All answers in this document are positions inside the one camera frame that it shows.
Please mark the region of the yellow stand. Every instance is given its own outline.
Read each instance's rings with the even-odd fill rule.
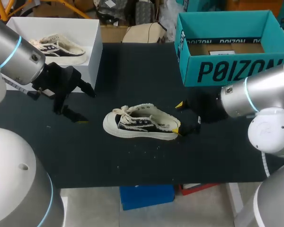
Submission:
[[[2,4],[2,2],[0,0],[0,16],[1,16],[1,20],[8,21],[9,17],[11,17],[15,13],[17,13],[18,11],[23,9],[26,5],[32,3],[32,1],[33,0],[27,0],[27,2],[24,5],[20,6],[18,9],[16,9],[12,13],[9,13],[11,7],[13,6],[13,4],[15,2],[15,0],[9,0],[9,2],[8,2],[7,6],[6,6],[6,9],[3,7],[3,4]],[[80,16],[84,17],[85,19],[91,19],[85,13],[83,13],[80,10],[78,10],[76,7],[73,7],[71,4],[67,3],[65,0],[40,0],[40,1],[57,1],[57,2],[60,2],[63,5],[65,5],[66,7],[70,8],[72,11],[74,11],[74,12],[78,13]]]

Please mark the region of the white shoe box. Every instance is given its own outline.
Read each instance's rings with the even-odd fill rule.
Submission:
[[[87,54],[87,60],[81,65],[73,67],[81,73],[82,80],[90,83],[95,88],[98,68],[102,54],[102,39],[99,20],[73,19],[73,18],[44,18],[44,17],[12,17],[7,26],[17,32],[22,38],[42,39],[49,35],[61,34],[70,41],[81,46]],[[32,84],[19,85],[26,90],[34,91]],[[7,85],[8,90],[15,90]],[[82,92],[76,88],[73,92]]]

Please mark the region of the blue led ring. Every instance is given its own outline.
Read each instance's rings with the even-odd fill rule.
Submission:
[[[15,46],[15,49],[13,50],[13,52],[9,55],[9,57],[0,65],[0,68],[2,68],[3,66],[6,65],[6,63],[9,62],[9,60],[12,58],[12,56],[15,54],[16,50],[18,49],[18,47],[20,46],[20,43],[21,43],[21,40],[22,40],[22,37],[19,36],[19,39],[18,39],[18,42],[17,42],[17,45]]]
[[[244,80],[244,91],[245,91],[245,95],[246,95],[246,97],[247,97],[247,99],[248,99],[248,101],[249,101],[249,104],[250,104],[251,107],[254,109],[254,111],[259,112],[259,110],[257,110],[257,108],[256,108],[255,105],[252,103],[252,101],[251,101],[251,99],[250,99],[250,97],[249,97],[248,90],[247,90],[247,78],[248,78],[248,77],[246,77],[245,80]]]

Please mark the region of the robotic arm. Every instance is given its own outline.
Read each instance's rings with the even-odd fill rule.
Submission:
[[[193,88],[176,108],[192,109],[205,123],[255,114],[248,128],[250,143],[262,152],[284,157],[284,64],[224,86],[214,94]],[[188,131],[192,130],[179,128],[179,134]]]
[[[35,93],[4,79],[34,100],[41,94],[53,99],[53,111],[56,114],[62,114],[73,122],[88,121],[64,105],[64,101],[76,87],[80,87],[88,96],[95,97],[92,86],[84,82],[81,74],[72,66],[62,68],[54,62],[45,64],[42,52],[0,22],[0,102],[6,94],[1,73],[21,85],[32,83]]]

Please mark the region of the white shoe sole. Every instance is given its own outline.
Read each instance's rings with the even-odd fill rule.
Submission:
[[[50,57],[46,56],[45,63],[50,64],[55,62],[57,64],[66,64],[66,65],[81,65],[86,61],[86,54],[77,57]]]
[[[164,133],[164,132],[146,132],[146,131],[127,131],[123,129],[119,129],[115,122],[116,114],[111,112],[104,118],[103,128],[104,130],[113,135],[120,138],[136,138],[136,137],[149,137],[160,140],[174,140],[177,138],[177,134],[175,133]]]

